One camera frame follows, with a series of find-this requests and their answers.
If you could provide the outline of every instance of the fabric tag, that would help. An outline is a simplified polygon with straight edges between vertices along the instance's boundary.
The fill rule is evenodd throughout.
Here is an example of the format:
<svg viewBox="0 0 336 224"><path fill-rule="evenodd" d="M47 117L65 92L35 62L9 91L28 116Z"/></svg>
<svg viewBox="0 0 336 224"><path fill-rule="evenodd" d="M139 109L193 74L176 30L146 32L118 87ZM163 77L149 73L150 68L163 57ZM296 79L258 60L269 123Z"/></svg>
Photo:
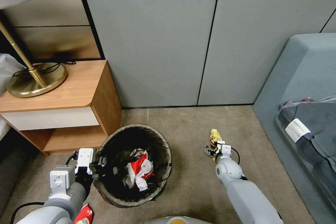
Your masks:
<svg viewBox="0 0 336 224"><path fill-rule="evenodd" d="M303 135L310 133L310 130L298 119L295 118L285 128L286 133L296 143Z"/></svg>

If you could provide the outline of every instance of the brass lamp base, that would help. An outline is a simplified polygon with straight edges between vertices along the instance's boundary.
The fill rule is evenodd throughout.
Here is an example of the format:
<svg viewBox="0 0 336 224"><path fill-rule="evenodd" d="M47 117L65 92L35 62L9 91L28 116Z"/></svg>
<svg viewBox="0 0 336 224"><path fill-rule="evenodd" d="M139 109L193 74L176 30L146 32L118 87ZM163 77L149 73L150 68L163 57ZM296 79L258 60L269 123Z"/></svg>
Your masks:
<svg viewBox="0 0 336 224"><path fill-rule="evenodd" d="M68 76L67 70L61 64L42 63L35 68L42 78L43 85L37 83L29 70L26 70L9 80L6 86L8 92L22 98L41 95L61 85Z"/></svg>

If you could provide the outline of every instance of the wooden nightstand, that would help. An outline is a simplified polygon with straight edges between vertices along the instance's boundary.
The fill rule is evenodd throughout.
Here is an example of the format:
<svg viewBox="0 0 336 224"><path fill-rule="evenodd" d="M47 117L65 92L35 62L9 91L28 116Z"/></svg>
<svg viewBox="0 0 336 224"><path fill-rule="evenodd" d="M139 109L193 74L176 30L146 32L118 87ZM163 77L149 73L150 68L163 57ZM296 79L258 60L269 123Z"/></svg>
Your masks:
<svg viewBox="0 0 336 224"><path fill-rule="evenodd" d="M120 126L121 105L107 62L65 68L67 79L48 93L0 97L0 115L45 155L100 147Z"/></svg>

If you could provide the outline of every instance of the white drawer front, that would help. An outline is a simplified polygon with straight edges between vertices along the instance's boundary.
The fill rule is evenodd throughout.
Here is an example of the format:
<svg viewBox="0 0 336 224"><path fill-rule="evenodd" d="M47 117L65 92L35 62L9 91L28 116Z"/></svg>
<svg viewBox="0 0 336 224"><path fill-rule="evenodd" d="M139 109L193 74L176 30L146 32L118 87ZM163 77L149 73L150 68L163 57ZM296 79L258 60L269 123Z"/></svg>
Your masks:
<svg viewBox="0 0 336 224"><path fill-rule="evenodd" d="M91 107L8 112L1 115L20 131L99 125Z"/></svg>

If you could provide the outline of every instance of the dark gray blanket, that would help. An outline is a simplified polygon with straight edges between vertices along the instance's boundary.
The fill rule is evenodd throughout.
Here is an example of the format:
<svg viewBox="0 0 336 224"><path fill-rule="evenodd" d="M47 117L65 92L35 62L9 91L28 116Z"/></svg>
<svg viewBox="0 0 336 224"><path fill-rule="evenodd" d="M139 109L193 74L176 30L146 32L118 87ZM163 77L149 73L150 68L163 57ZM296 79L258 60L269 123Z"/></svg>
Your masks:
<svg viewBox="0 0 336 224"><path fill-rule="evenodd" d="M302 102L280 109L276 122L284 129L298 118L311 131L296 143L301 158L313 165L313 177L336 206L336 103Z"/></svg>

